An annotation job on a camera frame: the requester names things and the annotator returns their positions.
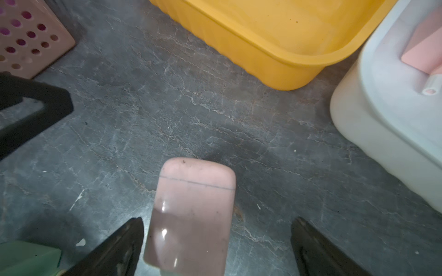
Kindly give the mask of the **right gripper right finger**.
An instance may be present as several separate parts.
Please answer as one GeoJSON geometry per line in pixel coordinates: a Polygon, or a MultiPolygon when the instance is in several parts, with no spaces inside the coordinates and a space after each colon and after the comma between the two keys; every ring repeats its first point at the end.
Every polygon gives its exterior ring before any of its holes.
{"type": "Polygon", "coordinates": [[[291,224],[291,245],[301,276],[370,276],[302,217],[291,224]]]}

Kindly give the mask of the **pink sharpener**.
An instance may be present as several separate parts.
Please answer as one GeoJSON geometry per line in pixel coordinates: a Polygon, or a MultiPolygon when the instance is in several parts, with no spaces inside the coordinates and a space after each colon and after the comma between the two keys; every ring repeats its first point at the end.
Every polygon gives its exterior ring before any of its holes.
{"type": "Polygon", "coordinates": [[[163,276],[222,276],[226,269],[235,172],[172,158],[160,171],[143,260],[163,276]]]}
{"type": "Polygon", "coordinates": [[[442,8],[434,9],[414,30],[401,61],[428,74],[423,95],[442,92],[442,8]]]}

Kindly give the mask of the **yellow plastic tray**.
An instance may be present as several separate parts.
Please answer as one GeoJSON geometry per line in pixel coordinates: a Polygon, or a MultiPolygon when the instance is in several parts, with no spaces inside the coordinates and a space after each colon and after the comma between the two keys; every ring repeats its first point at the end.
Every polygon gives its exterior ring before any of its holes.
{"type": "Polygon", "coordinates": [[[352,55],[394,1],[154,1],[263,84],[290,91],[352,55]]]}

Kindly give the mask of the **white plastic tray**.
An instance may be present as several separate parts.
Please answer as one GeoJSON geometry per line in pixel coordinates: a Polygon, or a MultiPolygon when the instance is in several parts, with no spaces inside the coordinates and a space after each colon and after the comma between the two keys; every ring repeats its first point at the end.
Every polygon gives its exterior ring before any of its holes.
{"type": "Polygon", "coordinates": [[[414,30],[440,1],[398,1],[335,89],[338,131],[390,174],[442,208],[442,97],[423,95],[427,74],[400,60],[414,30]]]}

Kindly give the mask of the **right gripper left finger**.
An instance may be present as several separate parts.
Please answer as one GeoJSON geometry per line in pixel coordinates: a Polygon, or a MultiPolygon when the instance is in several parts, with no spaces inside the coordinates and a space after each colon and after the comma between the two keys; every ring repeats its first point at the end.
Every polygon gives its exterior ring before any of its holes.
{"type": "Polygon", "coordinates": [[[142,218],[131,218],[64,275],[133,276],[144,236],[142,218]]]}

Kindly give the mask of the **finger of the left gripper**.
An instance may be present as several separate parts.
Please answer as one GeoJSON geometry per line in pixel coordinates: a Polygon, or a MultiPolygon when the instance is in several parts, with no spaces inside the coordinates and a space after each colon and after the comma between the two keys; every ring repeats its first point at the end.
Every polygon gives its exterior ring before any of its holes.
{"type": "Polygon", "coordinates": [[[35,100],[41,106],[1,128],[1,159],[5,159],[74,111],[70,93],[63,88],[1,73],[1,110],[35,100]]]}

